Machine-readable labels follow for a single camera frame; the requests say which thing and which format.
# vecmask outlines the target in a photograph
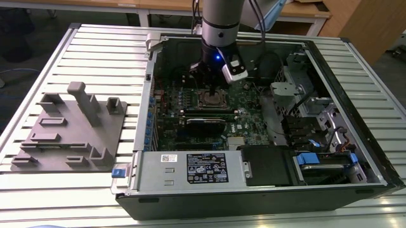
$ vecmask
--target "floor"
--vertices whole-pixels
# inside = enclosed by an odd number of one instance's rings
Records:
[[[41,70],[52,52],[58,44],[58,41],[68,29],[70,22],[81,22],[86,24],[122,25],[128,23],[137,24],[137,16],[121,13],[102,12],[77,12],[77,11],[57,11],[57,18],[50,19],[45,10],[30,10],[30,19],[36,30],[26,35],[25,39],[33,50],[33,56],[22,63],[8,63],[0,57],[0,71],[13,68],[32,68]],[[172,16],[152,16],[153,27],[168,27],[188,29],[191,27],[191,18]],[[404,83],[399,83],[406,72],[406,63],[394,59],[390,53],[384,53],[372,66],[376,74],[386,83],[395,97],[406,106],[406,91]],[[0,88],[0,133],[4,130],[9,119],[22,101],[22,98],[36,80],[37,73],[34,72],[6,72],[0,75],[5,82],[5,87]]]

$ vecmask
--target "slotted aluminum surface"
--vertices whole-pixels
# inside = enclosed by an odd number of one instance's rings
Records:
[[[144,40],[149,32],[188,33],[188,30],[81,25],[68,35],[66,44],[52,58],[50,69],[26,106],[25,114],[9,129],[10,137],[0,153],[0,227],[57,225],[62,227],[348,227],[399,228],[406,224],[406,190],[379,199],[360,200],[328,212],[245,216],[193,220],[134,221],[120,208],[110,194],[109,173],[16,174],[10,172],[12,157],[41,112],[36,102],[44,92],[62,93],[70,81],[86,83],[85,91],[97,100],[117,96],[129,107],[120,136],[116,163],[130,162],[132,140],[137,123],[140,93],[146,59]],[[257,37],[240,33],[244,37]],[[337,38],[308,38],[271,35],[269,38],[311,39],[364,118],[386,155],[406,181],[404,109],[394,100],[382,81],[363,59]],[[126,180],[117,183],[126,185]]]

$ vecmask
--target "warning label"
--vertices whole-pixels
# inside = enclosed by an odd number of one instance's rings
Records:
[[[188,183],[228,182],[224,153],[187,154]]]

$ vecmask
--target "blue plastic clip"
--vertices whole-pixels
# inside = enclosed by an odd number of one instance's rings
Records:
[[[125,178],[125,169],[113,169],[112,178]]]
[[[299,165],[304,164],[319,164],[316,153],[300,153],[296,156]]]

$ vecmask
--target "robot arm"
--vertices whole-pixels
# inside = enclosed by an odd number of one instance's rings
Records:
[[[261,11],[267,10],[265,24],[275,23],[285,0],[259,1]],[[236,36],[241,15],[248,26],[252,22],[252,8],[244,0],[205,0],[201,24],[201,60],[191,68],[191,72],[203,74],[205,83],[216,86],[219,77],[229,84],[248,76],[236,46]]]

